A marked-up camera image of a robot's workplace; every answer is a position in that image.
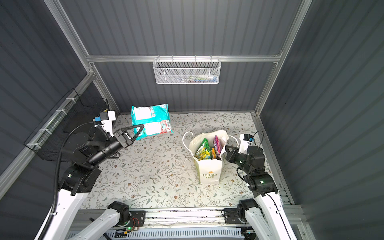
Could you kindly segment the teal candy bag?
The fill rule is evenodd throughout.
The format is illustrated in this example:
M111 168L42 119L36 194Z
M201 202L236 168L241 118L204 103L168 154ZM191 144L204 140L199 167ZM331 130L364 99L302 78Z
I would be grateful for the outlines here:
M133 126L145 125L141 139L159 134L173 133L168 104L151 107L132 106L131 118Z

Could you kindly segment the purple Fox's candy bag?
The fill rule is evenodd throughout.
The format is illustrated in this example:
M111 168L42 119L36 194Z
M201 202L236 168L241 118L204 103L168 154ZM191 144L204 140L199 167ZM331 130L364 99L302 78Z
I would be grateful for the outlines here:
M213 144L214 144L214 150L215 150L215 154L214 154L214 158L217 159L217 160L221 160L221 152L222 152L222 146L221 146L221 143L220 143L220 140L219 140L219 137L218 136L215 136L214 137L214 140L213 140Z

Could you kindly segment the large orange candy bag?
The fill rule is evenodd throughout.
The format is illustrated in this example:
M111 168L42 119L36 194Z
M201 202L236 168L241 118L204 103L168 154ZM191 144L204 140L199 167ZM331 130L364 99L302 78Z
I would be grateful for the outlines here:
M215 151L214 148L211 149L210 156L211 156L212 160L216 160L217 159L217 154L216 154L216 151Z

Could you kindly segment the white illustrated paper bag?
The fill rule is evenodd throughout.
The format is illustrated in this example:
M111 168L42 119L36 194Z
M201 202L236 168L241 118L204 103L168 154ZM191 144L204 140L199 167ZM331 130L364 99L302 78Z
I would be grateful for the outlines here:
M202 185L218 185L227 157L227 142L232 137L224 130L194 136L186 132L183 137L192 136L188 145L183 140L183 145L192 156L197 168L199 183Z

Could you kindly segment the lime Fox's candy bag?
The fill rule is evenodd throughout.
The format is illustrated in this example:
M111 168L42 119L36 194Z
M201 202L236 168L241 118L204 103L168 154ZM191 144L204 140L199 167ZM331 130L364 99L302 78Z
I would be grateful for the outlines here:
M209 141L206 138L204 138L197 152L195 153L195 158L199 161L210 160L211 159L210 152L211 152L211 148L209 145Z

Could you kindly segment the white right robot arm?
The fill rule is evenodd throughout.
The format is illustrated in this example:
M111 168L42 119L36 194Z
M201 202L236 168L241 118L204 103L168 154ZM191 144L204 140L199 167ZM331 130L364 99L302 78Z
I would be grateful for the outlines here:
M239 201L239 219L252 227L257 240L295 240L275 181L265 170L263 149L249 146L241 153L239 148L227 146L226 152L226 160L242 171L241 177L254 196Z

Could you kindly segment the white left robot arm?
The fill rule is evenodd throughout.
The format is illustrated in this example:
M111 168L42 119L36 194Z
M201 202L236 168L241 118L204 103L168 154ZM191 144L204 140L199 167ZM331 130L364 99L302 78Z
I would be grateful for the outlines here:
M37 240L63 240L80 206L91 193L101 174L99 165L107 159L117 159L120 151L131 146L144 130L143 124L121 128L113 134L91 123L102 134L95 141L88 132L73 129L63 141L54 177L53 204Z

